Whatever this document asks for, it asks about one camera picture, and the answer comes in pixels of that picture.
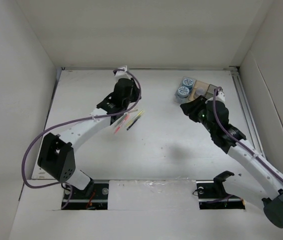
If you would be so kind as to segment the clear jar of paper clips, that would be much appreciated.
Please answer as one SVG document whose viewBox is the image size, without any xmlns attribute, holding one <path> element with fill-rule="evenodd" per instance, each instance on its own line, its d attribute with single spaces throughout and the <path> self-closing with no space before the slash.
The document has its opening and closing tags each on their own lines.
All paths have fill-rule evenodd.
<svg viewBox="0 0 283 240">
<path fill-rule="evenodd" d="M 196 88 L 196 91 L 195 91 L 195 94 L 196 94 L 197 96 L 205 96 L 205 95 L 206 95 L 206 92 L 207 92 L 207 90 L 206 90 L 205 88 L 203 88 L 203 87 L 197 87 L 197 88 Z"/>
</svg>

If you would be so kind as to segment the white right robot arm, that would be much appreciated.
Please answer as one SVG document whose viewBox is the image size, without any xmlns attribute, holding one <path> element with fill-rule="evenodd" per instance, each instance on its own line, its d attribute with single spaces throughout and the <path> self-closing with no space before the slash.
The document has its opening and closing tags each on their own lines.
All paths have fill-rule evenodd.
<svg viewBox="0 0 283 240">
<path fill-rule="evenodd" d="M 283 174 L 254 149 L 244 133 L 230 124 L 225 98 L 200 96 L 182 103 L 180 108 L 191 121 L 202 124 L 212 142 L 256 181 L 244 181 L 242 175 L 225 170 L 213 178 L 214 194 L 244 199 L 260 208 L 273 225 L 283 229 Z"/>
</svg>

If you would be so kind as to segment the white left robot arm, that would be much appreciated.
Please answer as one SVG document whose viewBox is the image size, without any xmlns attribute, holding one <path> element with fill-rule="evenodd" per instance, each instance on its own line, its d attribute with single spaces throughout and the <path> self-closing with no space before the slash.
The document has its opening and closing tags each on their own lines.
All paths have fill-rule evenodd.
<svg viewBox="0 0 283 240">
<path fill-rule="evenodd" d="M 44 136 L 37 160 L 38 166 L 60 183 L 70 184 L 81 198 L 93 193 L 94 180 L 76 166 L 76 151 L 93 135 L 111 126 L 137 102 L 140 89 L 132 78 L 120 78 L 111 92 L 90 114 L 59 134 Z"/>
</svg>

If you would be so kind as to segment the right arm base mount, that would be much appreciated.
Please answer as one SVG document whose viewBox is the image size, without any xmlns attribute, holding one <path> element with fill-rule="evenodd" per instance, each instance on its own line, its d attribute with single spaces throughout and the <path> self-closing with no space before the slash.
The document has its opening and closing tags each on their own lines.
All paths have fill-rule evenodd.
<svg viewBox="0 0 283 240">
<path fill-rule="evenodd" d="M 192 194 L 197 197 L 200 210 L 245 210 L 245 202 L 220 190 L 213 180 L 197 180 Z"/>
</svg>

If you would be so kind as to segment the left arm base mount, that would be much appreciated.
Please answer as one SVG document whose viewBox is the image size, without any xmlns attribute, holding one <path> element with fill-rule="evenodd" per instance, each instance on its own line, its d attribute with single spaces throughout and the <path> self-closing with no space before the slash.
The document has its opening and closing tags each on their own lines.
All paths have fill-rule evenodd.
<svg viewBox="0 0 283 240">
<path fill-rule="evenodd" d="M 61 184 L 63 197 L 61 210 L 107 210 L 109 196 L 109 180 L 97 180 L 88 189 L 88 195 L 83 191 Z"/>
</svg>

